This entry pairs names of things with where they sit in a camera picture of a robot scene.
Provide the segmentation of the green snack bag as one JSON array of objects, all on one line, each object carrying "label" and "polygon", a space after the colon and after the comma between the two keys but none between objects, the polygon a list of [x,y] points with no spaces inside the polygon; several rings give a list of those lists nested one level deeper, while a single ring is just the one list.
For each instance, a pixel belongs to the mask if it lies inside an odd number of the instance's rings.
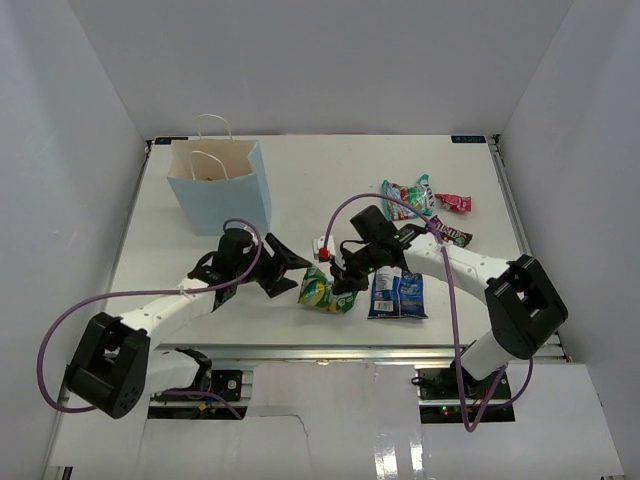
[{"label": "green snack bag", "polygon": [[306,269],[303,276],[298,303],[329,313],[346,313],[356,303],[357,293],[335,294],[333,282],[315,266]]}]

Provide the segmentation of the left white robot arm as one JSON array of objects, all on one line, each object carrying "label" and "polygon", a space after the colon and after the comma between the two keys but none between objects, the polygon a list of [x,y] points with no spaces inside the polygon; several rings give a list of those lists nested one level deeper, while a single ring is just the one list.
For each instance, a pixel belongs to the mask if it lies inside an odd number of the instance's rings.
[{"label": "left white robot arm", "polygon": [[259,239],[230,228],[217,249],[198,260],[176,294],[119,316],[100,312],[91,318],[66,369],[65,385],[113,419],[128,414],[144,393],[202,398],[211,387],[210,360],[194,349],[159,355],[154,350],[175,331],[221,307],[238,286],[257,283],[274,298],[297,285],[287,271],[310,265],[273,234]]}]

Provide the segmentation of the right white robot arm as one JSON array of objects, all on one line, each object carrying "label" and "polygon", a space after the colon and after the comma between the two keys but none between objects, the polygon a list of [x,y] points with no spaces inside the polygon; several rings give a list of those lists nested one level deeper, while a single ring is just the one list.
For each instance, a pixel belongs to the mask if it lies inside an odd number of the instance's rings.
[{"label": "right white robot arm", "polygon": [[369,276],[382,267],[453,285],[487,307],[490,329],[459,354],[451,374],[453,390],[472,399],[488,377],[512,360],[529,360],[568,318],[568,309],[541,263],[532,256],[504,260],[440,242],[426,226],[400,228],[371,205],[352,217],[363,242],[352,252],[340,249],[330,261],[337,294],[364,291]]}]

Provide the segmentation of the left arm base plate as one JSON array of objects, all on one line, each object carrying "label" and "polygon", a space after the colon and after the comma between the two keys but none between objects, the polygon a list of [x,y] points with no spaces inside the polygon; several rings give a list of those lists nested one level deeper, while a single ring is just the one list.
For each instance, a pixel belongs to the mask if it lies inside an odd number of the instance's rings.
[{"label": "left arm base plate", "polygon": [[242,420],[247,407],[242,397],[241,370],[211,370],[189,387],[151,397],[149,419]]}]

